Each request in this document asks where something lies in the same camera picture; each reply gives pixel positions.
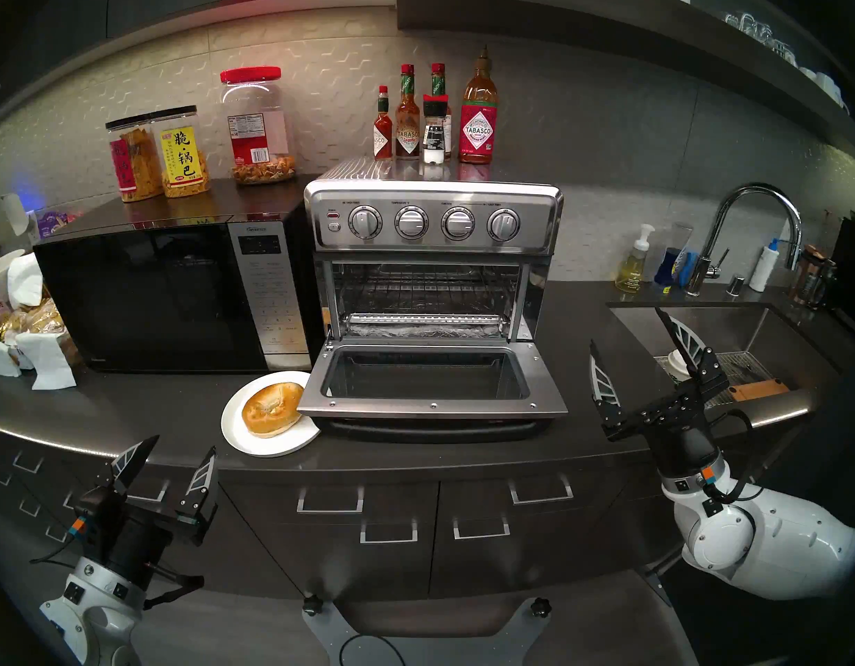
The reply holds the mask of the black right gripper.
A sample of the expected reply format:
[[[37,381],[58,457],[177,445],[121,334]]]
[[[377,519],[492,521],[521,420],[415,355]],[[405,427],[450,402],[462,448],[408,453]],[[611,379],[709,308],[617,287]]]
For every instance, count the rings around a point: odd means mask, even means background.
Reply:
[[[727,390],[729,382],[715,352],[696,332],[663,309],[656,309],[656,314],[674,344],[666,369],[676,388],[637,409],[623,409],[600,350],[591,340],[592,401],[609,441],[643,437],[659,474],[684,479],[712,465],[719,456],[719,447],[711,440],[705,403],[711,394]]]

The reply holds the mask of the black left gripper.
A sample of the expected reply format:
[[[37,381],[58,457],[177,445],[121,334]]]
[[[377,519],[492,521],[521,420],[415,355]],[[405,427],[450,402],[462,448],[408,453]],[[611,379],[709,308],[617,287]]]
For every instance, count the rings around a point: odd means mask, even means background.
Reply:
[[[158,435],[153,435],[106,463],[98,473],[98,487],[126,495],[157,443]],[[123,504],[116,536],[106,552],[106,567],[139,589],[147,589],[155,574],[184,589],[204,587],[202,575],[178,574],[158,564],[175,539],[194,546],[203,544],[215,517],[212,496],[215,472],[216,448],[211,447],[194,469],[178,504],[178,512],[165,513],[136,504]]]

